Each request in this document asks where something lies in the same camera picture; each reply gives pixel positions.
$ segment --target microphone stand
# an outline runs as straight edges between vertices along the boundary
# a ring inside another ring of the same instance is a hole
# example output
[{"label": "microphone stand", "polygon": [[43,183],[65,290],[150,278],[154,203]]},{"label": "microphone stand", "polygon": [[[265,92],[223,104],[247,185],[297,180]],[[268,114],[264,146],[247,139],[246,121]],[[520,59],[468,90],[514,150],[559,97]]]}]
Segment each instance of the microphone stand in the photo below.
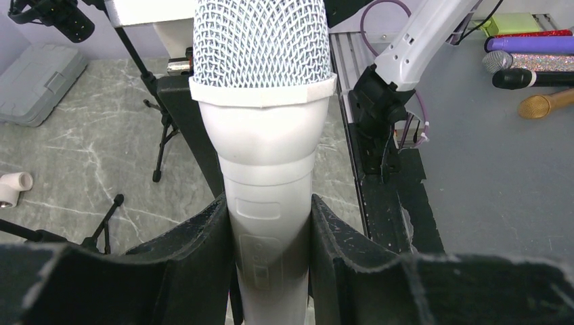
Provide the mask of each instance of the microphone stand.
[{"label": "microphone stand", "polygon": [[[108,17],[108,19],[110,18],[108,15],[108,11],[106,9],[106,6],[104,4],[104,0],[83,0],[83,1],[87,5],[93,5],[94,7],[103,11],[105,13],[106,17]],[[158,153],[158,160],[156,163],[156,170],[154,171],[154,174],[152,177],[152,180],[155,183],[157,183],[160,181],[161,176],[162,176],[161,164],[162,164],[162,160],[163,160],[163,154],[164,154],[165,146],[169,142],[169,140],[171,140],[174,136],[176,136],[179,133],[179,128],[175,124],[173,118],[171,117],[168,110],[165,108],[165,105],[163,104],[162,100],[158,96],[157,78],[154,76],[153,73],[151,73],[146,68],[146,65],[141,60],[141,57],[139,56],[139,54],[135,50],[135,47],[133,46],[132,42],[130,41],[129,37],[127,36],[124,28],[116,27],[116,28],[114,28],[114,30],[116,31],[116,34],[120,37],[120,40],[122,41],[124,47],[128,51],[131,59],[135,62],[135,65],[137,66],[139,72],[141,73],[140,78],[143,81],[143,84],[146,86],[146,89],[150,92],[150,94],[154,97],[154,99],[158,103],[157,105],[155,105],[155,104],[150,103],[149,100],[144,100],[143,101],[144,104],[149,108],[155,108],[155,109],[159,110],[161,115],[162,115],[161,123],[163,125],[163,132],[162,132],[162,137],[161,137],[161,142],[160,142],[160,149],[159,149],[159,153]],[[168,134],[169,127],[171,127],[172,131]]]}]

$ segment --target purple cable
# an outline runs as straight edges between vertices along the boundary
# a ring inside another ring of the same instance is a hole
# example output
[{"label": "purple cable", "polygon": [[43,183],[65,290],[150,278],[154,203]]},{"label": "purple cable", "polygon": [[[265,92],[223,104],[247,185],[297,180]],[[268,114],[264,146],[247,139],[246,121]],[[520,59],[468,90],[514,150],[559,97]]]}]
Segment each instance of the purple cable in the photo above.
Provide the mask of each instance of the purple cable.
[{"label": "purple cable", "polygon": [[[403,10],[405,11],[405,13],[407,14],[407,16],[411,16],[411,11],[409,9],[409,7],[407,7],[406,4],[404,4],[402,1],[400,0],[375,0],[373,2],[371,2],[371,4],[369,4],[366,8],[365,11],[363,11],[363,15],[361,16],[361,23],[359,25],[360,27],[360,31],[361,31],[361,37],[363,38],[363,41],[365,42],[365,45],[367,45],[367,48],[371,51],[371,53],[373,53],[373,55],[378,56],[378,52],[375,50],[375,48],[373,47],[373,45],[371,45],[371,43],[369,42],[369,40],[367,39],[367,34],[365,33],[365,17],[367,17],[368,12],[375,6],[378,5],[379,3],[394,3],[396,5],[401,6],[401,8],[403,8]],[[428,116],[426,114],[426,105],[424,104],[424,101],[422,100],[422,97],[420,97],[420,95],[418,93],[415,93],[416,98],[420,104],[420,108],[422,110],[422,116],[424,118],[424,129],[423,129],[423,133],[420,137],[420,139],[416,142],[416,144],[414,145],[413,148],[416,148],[418,146],[420,146],[423,142],[428,141],[428,138],[426,137],[426,134],[428,133]],[[412,122],[414,114],[409,113],[409,116],[407,117],[407,121],[410,121],[408,124],[410,126],[410,123]],[[402,148],[405,144],[406,141],[406,134],[408,132],[408,129],[405,125],[405,131],[403,132],[403,139],[401,139],[401,145],[399,146],[399,149]]]}]

